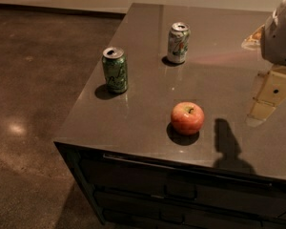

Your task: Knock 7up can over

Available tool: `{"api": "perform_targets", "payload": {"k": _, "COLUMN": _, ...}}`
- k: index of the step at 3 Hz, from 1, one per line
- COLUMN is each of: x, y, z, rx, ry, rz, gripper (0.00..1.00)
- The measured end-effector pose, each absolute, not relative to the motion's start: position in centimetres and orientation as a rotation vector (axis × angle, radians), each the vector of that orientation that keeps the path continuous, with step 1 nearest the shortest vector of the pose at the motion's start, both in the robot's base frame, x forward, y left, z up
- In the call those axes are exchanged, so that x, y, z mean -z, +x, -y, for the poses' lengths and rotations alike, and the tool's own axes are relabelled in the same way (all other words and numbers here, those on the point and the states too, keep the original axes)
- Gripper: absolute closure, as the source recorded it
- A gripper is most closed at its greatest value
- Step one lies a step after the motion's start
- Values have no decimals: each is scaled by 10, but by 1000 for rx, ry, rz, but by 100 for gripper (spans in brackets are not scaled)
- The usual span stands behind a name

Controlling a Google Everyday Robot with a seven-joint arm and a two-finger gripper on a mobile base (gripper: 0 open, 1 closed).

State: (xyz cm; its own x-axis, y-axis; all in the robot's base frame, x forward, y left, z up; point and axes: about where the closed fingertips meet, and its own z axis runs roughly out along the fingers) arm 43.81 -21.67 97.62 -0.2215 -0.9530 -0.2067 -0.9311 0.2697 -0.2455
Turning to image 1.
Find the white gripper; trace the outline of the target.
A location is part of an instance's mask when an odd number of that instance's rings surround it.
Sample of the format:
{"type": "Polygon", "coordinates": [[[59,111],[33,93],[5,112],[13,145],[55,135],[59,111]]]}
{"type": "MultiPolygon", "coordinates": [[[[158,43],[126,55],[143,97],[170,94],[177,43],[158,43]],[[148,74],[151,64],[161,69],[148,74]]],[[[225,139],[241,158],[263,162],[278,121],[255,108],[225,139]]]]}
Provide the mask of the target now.
{"type": "Polygon", "coordinates": [[[286,100],[286,0],[282,0],[265,22],[261,54],[265,60],[276,65],[257,75],[259,88],[246,118],[251,127],[265,122],[286,100]]]}

